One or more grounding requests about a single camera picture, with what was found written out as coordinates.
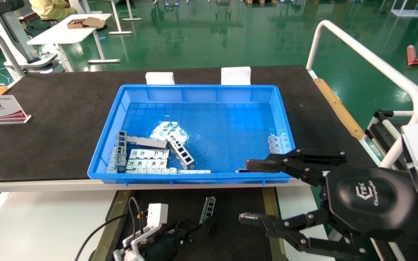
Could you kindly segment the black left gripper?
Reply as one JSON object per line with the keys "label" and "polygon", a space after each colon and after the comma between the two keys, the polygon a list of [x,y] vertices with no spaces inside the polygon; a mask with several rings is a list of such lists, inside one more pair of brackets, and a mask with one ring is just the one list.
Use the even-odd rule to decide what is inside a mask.
{"label": "black left gripper", "polygon": [[179,219],[174,229],[152,237],[141,247],[141,256],[145,261],[172,261],[186,245],[192,243],[191,234],[200,229],[211,233],[216,227],[216,219],[208,217],[201,224],[190,228],[191,217]]}

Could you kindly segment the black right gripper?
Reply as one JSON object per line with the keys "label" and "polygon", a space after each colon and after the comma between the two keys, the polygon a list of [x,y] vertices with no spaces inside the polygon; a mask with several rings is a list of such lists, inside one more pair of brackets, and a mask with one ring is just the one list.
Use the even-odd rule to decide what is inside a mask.
{"label": "black right gripper", "polygon": [[[246,160],[249,172],[286,173],[315,187],[326,183],[331,213],[321,208],[281,219],[245,212],[239,214],[240,223],[261,227],[267,237],[283,239],[299,252],[342,260],[361,260],[367,250],[352,241],[347,244],[312,238],[301,231],[328,223],[333,216],[351,233],[384,241],[403,239],[405,226],[418,202],[410,175],[382,167],[343,165],[346,163],[345,151],[311,148],[295,149],[286,154],[270,153],[262,160]],[[326,170],[332,171],[325,177],[323,171]]]}

